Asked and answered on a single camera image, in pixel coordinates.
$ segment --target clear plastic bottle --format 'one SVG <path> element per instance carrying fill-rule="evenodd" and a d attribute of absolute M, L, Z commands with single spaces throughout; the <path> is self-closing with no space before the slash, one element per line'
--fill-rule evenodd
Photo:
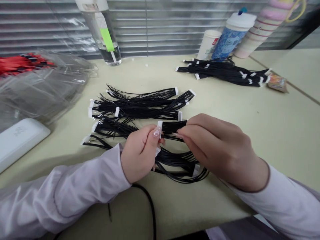
<path fill-rule="evenodd" d="M 76 0 L 94 41 L 109 66 L 122 62 L 119 46 L 112 28 L 110 12 L 106 0 Z"/>

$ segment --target white sleeve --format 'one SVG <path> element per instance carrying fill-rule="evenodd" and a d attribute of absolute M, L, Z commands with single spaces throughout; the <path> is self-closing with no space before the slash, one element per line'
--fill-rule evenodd
<path fill-rule="evenodd" d="M 320 239 L 320 201 L 269 165 L 268 185 L 246 193 L 227 184 L 246 204 L 290 239 Z"/>
<path fill-rule="evenodd" d="M 58 166 L 37 180 L 0 190 L 0 239 L 35 239 L 72 225 L 93 204 L 110 202 L 131 185 L 121 146 L 73 166 Z"/>

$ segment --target long fingernail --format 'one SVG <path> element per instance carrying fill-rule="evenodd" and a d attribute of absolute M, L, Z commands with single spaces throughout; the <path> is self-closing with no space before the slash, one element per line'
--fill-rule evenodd
<path fill-rule="evenodd" d="M 154 136 L 155 138 L 159 138 L 159 137 L 160 137 L 160 131 L 161 131 L 161 127 L 156 127 L 156 128 L 154 129 L 153 136 Z"/>
<path fill-rule="evenodd" d="M 181 139 L 183 139 L 183 136 L 182 136 L 182 135 L 180 135 L 179 133 L 172 133 L 172 135 L 176 136 L 177 138 L 181 138 Z"/>

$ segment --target tabletop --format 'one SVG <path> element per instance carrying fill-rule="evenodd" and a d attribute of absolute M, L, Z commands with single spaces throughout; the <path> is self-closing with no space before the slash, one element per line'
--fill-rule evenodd
<path fill-rule="evenodd" d="M 250 56 L 320 104 L 320 48 L 254 51 Z"/>
<path fill-rule="evenodd" d="M 71 165 L 99 156 L 103 150 L 80 145 L 90 134 L 90 99 L 105 93 L 106 83 L 125 92 L 151 92 L 178 87 L 179 93 L 197 93 L 182 108 L 183 118 L 206 113 L 241 127 L 252 140 L 258 156 L 302 183 L 320 190 L 320 108 L 291 86 L 289 94 L 266 87 L 244 87 L 214 78 L 196 80 L 194 75 L 175 72 L 190 56 L 163 56 L 123 59 L 117 67 L 93 60 L 99 77 L 86 85 L 75 106 L 50 126 L 52 133 L 0 175 L 0 187 L 29 181 L 48 174 L 58 165 Z M 237 66 L 262 70 L 248 59 L 234 58 Z M 139 120 L 141 127 L 157 120 Z M 166 148 L 186 151 L 182 143 L 167 141 Z M 176 183 L 150 172 L 139 181 L 150 193 L 156 212 L 158 239 L 171 239 L 217 226 L 254 212 L 216 177 L 193 184 Z M 140 189 L 120 193 L 111 203 L 112 222 L 105 204 L 92 206 L 59 239 L 151 239 L 152 215 Z"/>

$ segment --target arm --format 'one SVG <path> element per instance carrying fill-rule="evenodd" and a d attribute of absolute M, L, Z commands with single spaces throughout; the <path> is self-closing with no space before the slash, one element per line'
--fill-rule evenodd
<path fill-rule="evenodd" d="M 178 130 L 209 171 L 292 239 L 320 238 L 320 201 L 257 157 L 250 138 L 231 123 L 199 114 Z"/>
<path fill-rule="evenodd" d="M 46 176 L 0 190 L 0 239 L 34 239 L 72 225 L 95 203 L 110 202 L 150 172 L 159 127 L 148 125 L 121 145 L 74 166 L 58 166 Z"/>
<path fill-rule="evenodd" d="M 257 193 L 246 193 L 227 185 L 290 239 L 320 238 L 320 199 L 272 166 L 269 167 L 269 182 Z"/>

